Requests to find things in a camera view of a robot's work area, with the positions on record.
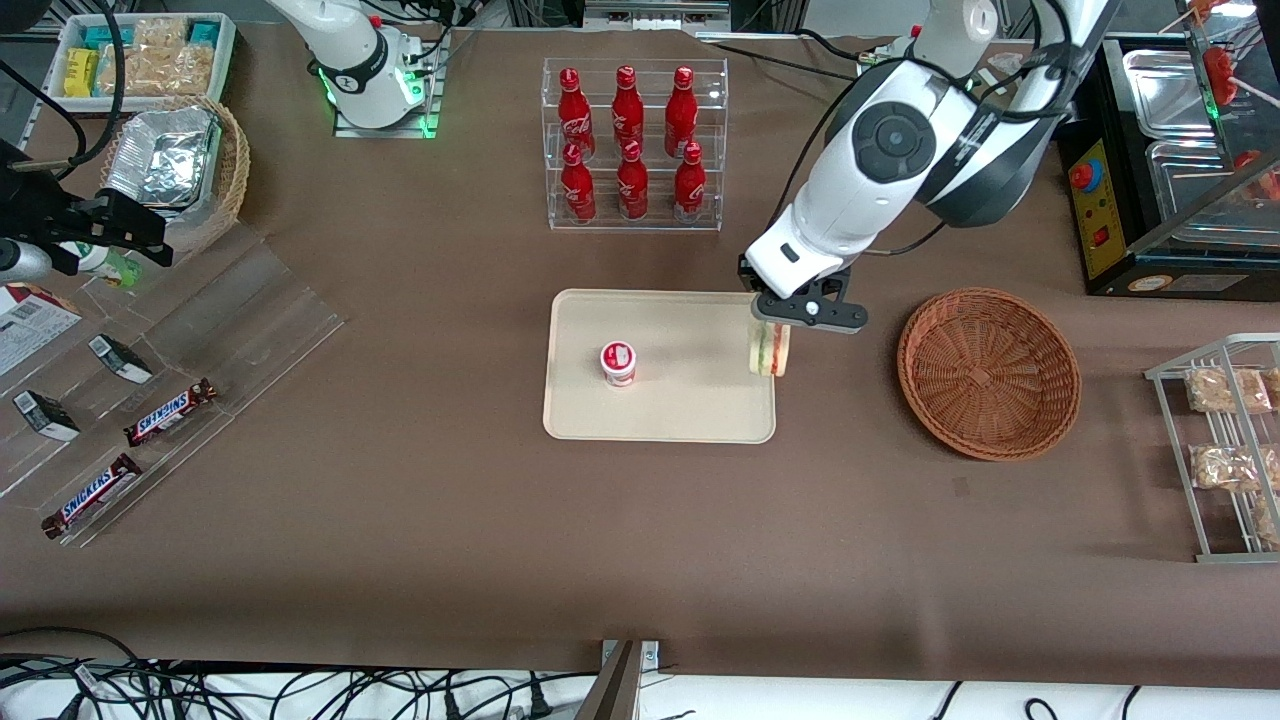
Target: acrylic display rack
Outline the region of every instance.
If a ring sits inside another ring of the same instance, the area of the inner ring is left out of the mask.
[[[38,533],[44,518],[127,454],[143,474],[58,538],[81,547],[342,325],[244,224],[172,268],[145,265],[132,288],[91,281],[68,300],[82,319],[0,375],[0,503],[31,510],[31,532]],[[88,350],[99,333],[129,346],[152,378],[134,384],[111,373]],[[123,428],[201,378],[216,388],[216,400],[128,447]],[[32,430],[13,404],[27,389],[61,402],[81,434],[59,442]]]
[[[617,170],[622,155],[613,138],[611,105],[617,90],[617,69],[636,70],[636,90],[644,100],[644,160],[649,168],[649,213],[639,220],[625,219],[618,211]],[[681,160],[663,149],[667,99],[676,68],[694,70],[694,96],[698,99],[698,129],[694,138],[703,146],[707,170],[703,210],[694,224],[676,222],[675,178]],[[595,154],[585,163],[595,186],[595,219],[577,224],[564,201],[559,173],[564,167],[564,136],[559,124],[559,73],[575,68],[582,94],[591,105]],[[728,135],[727,60],[634,60],[596,58],[548,58],[543,63],[543,156],[547,164],[547,220],[553,229],[585,231],[718,231],[724,219],[724,154]]]
[[[1196,538],[1201,552],[1198,562],[1280,562],[1280,547],[1258,537],[1253,512],[1262,511],[1280,528],[1280,507],[1274,492],[1233,492],[1226,489],[1198,489],[1192,483],[1192,457],[1189,447],[1201,443],[1245,447],[1260,470],[1261,486],[1271,487],[1262,446],[1280,442],[1276,414],[1248,414],[1235,379],[1235,369],[1280,366],[1280,333],[1233,334],[1193,350],[1146,373],[1156,386],[1156,397],[1169,429],[1181,475],[1187,503],[1196,525]],[[1196,368],[1222,368],[1230,386],[1235,413],[1196,413],[1185,400],[1187,372]]]

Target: white robotic arm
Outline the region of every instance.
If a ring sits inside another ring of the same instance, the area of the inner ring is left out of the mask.
[[[856,332],[865,311],[841,309],[844,281],[823,279],[849,268],[913,199],[954,227],[995,223],[1021,200],[1119,0],[1032,5],[1041,47],[1007,110],[974,102],[937,72],[973,70],[992,35],[986,0],[934,0],[914,53],[859,78],[809,179],[740,263],[744,282],[762,292],[756,315]],[[938,32],[940,23],[951,31]],[[837,302],[824,300],[832,293]]]
[[[293,23],[316,56],[338,111],[352,124],[397,123],[426,97],[422,41],[375,26],[360,0],[266,0]]]

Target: wire rack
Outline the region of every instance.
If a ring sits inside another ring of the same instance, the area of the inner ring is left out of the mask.
[[[1280,366],[1280,333],[1247,333],[1228,336],[1219,342],[1157,365],[1144,374],[1156,387],[1160,410],[1165,416],[1169,441],[1172,443],[1178,473],[1181,475],[1187,503],[1196,525],[1196,537],[1199,541],[1201,552],[1196,556],[1198,562],[1280,562],[1280,546],[1274,546],[1258,537],[1258,528],[1254,524],[1254,511],[1262,503],[1265,511],[1271,516],[1274,527],[1280,528],[1280,507],[1276,506],[1276,495],[1274,492],[1229,492],[1196,488],[1192,483],[1188,443],[1189,439],[1194,438],[1193,442],[1212,442],[1213,445],[1248,448],[1254,466],[1258,468],[1262,488],[1272,487],[1272,478],[1263,457],[1263,446],[1280,439],[1275,413],[1251,415],[1247,411],[1235,370],[1275,366]],[[1187,373],[1197,368],[1224,370],[1235,404],[1234,413],[1194,413],[1187,409],[1187,411],[1175,414],[1167,391],[1174,387],[1181,389]],[[1211,542],[1210,533],[1206,532],[1206,519],[1217,519],[1224,510],[1226,514],[1234,515],[1240,539],[1244,543],[1243,550],[1239,546],[1233,548],[1220,542]]]

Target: red button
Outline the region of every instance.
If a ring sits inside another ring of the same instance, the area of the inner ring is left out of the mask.
[[[1093,182],[1093,168],[1088,163],[1080,163],[1071,168],[1071,187],[1084,190]]]

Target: yellow panel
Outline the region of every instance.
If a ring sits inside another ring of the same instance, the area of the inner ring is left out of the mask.
[[[1102,149],[1101,140],[1076,161],[1076,165],[1089,160],[1102,163],[1102,182],[1093,192],[1071,187],[1071,205],[1075,208],[1075,227],[1080,231],[1084,266],[1092,281],[1124,258],[1125,241],[1120,228],[1120,214],[1116,211],[1115,191],[1111,187],[1111,169],[1107,167],[1107,154]]]

